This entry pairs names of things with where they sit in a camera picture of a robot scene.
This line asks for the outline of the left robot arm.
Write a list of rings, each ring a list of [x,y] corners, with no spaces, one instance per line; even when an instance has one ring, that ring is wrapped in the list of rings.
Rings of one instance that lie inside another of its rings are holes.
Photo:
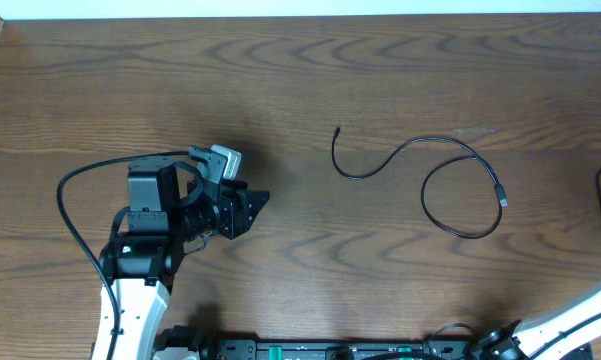
[[[213,183],[169,156],[129,164],[130,204],[115,216],[100,254],[101,292],[95,359],[149,359],[186,243],[246,233],[270,199],[247,183]]]

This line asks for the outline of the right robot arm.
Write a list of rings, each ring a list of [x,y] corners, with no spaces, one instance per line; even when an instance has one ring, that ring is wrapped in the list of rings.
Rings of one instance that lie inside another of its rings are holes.
[[[559,360],[601,337],[601,283],[560,308],[495,330],[474,344],[474,359]]]

